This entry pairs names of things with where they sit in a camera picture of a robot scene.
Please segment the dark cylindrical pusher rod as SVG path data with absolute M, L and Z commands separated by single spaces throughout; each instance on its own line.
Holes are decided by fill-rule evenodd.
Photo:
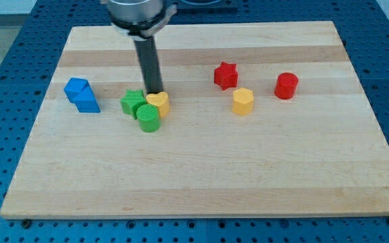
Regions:
M 137 38 L 134 44 L 147 94 L 163 92 L 164 88 L 155 39 L 153 37 L 146 39 Z

